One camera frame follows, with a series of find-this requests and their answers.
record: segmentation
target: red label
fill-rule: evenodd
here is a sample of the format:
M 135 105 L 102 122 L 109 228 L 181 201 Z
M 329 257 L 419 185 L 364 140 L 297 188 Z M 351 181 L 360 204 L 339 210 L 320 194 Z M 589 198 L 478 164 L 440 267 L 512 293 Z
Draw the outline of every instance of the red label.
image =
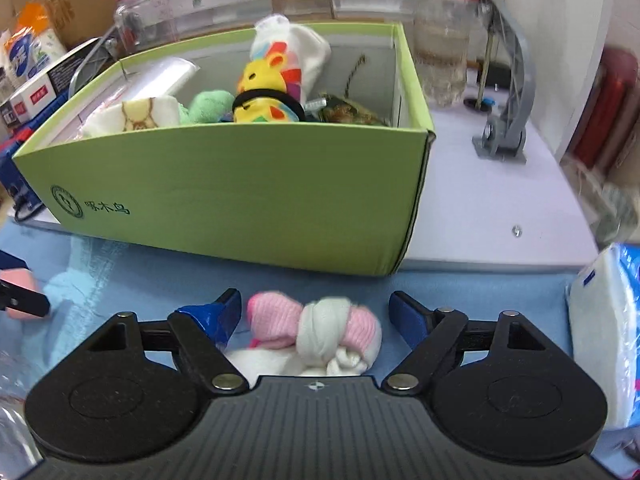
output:
M 27 107 L 24 105 L 22 101 L 20 101 L 19 103 L 16 103 L 14 106 L 14 109 L 15 109 L 15 113 L 17 113 L 18 115 L 24 115 L 25 113 L 27 113 Z
M 47 85 L 41 86 L 33 94 L 31 94 L 31 102 L 33 104 L 36 104 L 38 101 L 40 101 L 40 99 L 42 99 L 48 93 L 49 93 L 49 90 L 47 90 Z

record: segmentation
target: coca-cola bottle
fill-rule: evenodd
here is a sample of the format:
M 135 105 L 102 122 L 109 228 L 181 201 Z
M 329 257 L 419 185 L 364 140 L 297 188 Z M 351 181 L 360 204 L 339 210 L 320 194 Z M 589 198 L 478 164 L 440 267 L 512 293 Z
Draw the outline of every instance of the coca-cola bottle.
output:
M 415 0 L 415 67 L 431 103 L 447 107 L 462 100 L 477 8 L 478 0 Z

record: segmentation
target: gray ridged panel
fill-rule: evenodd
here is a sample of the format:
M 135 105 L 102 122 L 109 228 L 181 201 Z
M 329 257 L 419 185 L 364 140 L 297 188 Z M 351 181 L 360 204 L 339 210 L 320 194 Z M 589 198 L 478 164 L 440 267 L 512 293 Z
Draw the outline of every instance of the gray ridged panel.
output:
M 324 388 L 311 389 L 316 381 Z M 544 468 L 494 463 L 443 436 L 420 402 L 371 378 L 264 378 L 213 402 L 153 457 L 117 465 L 47 459 L 28 480 L 601 480 L 591 458 Z

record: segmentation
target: bottle with red lid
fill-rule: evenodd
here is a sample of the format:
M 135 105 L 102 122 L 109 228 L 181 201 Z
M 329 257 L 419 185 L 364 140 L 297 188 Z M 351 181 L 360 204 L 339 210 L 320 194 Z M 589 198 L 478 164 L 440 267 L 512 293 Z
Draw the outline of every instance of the bottle with red lid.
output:
M 117 0 L 113 15 L 128 54 L 177 41 L 169 0 Z
M 478 0 L 415 0 L 415 65 L 422 91 L 441 107 L 462 100 Z

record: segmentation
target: metal rivet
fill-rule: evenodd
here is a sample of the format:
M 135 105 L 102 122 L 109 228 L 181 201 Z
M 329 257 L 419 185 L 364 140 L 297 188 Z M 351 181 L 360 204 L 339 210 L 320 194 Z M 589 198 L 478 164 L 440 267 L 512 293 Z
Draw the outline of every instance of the metal rivet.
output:
M 389 377 L 386 384 L 394 390 L 407 391 L 418 385 L 418 379 L 411 374 L 396 374 Z
M 236 374 L 220 374 L 213 378 L 211 384 L 219 390 L 237 390 L 244 384 L 244 380 Z

